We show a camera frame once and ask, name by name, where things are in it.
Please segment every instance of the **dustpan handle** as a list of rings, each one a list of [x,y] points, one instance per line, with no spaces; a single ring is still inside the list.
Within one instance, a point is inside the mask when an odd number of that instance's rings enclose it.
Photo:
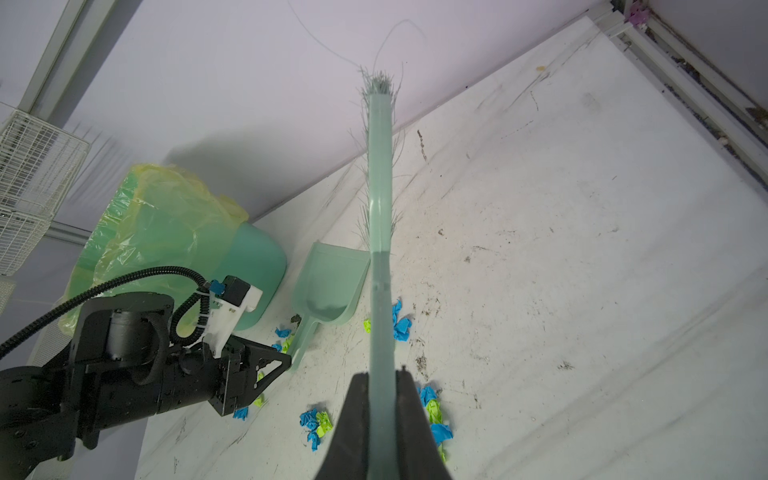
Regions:
[[[299,368],[299,362],[306,352],[306,348],[310,345],[312,335],[314,335],[317,329],[317,321],[312,318],[303,318],[299,324],[299,329],[296,331],[296,336],[293,337],[293,341],[288,347],[288,355],[291,356],[291,370]]]

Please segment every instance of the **yellow plastic bag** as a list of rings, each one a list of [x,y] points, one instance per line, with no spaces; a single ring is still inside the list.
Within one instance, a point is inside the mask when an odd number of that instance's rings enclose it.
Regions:
[[[227,254],[237,228],[248,214],[227,197],[215,197],[194,174],[174,165],[139,164],[131,168],[85,244],[61,302],[92,286],[150,266],[185,266],[210,278]],[[197,289],[176,275],[151,276],[119,286],[123,292],[165,293],[180,305]],[[59,321],[72,336],[80,309]],[[197,323],[195,306],[178,332],[186,336]]]

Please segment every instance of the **white table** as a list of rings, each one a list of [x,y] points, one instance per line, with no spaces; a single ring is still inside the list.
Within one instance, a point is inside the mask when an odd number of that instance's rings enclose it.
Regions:
[[[413,327],[396,364],[442,389],[455,478],[765,475],[766,196],[590,20],[403,141],[392,291]],[[257,223],[289,267],[246,338],[289,325],[313,241],[361,246],[360,165]],[[206,403],[151,418],[137,478],[313,478],[328,442],[312,453],[299,414],[336,420],[367,370],[368,288],[247,421]]]

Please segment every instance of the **green dustpan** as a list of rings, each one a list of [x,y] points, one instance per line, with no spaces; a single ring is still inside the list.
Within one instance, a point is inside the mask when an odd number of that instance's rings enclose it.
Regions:
[[[342,325],[352,318],[366,279],[371,254],[315,242],[293,288],[291,306],[301,324],[288,348],[291,369],[298,368],[318,323]]]

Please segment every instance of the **marble tabletop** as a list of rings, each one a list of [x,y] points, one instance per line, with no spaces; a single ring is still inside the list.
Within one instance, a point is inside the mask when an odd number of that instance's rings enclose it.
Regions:
[[[768,204],[588,18],[399,137],[396,364],[440,390],[454,478],[764,478]],[[289,258],[360,248],[362,159],[256,223]],[[299,414],[336,419],[368,368],[369,284],[245,422],[150,418],[137,478],[313,478]]]

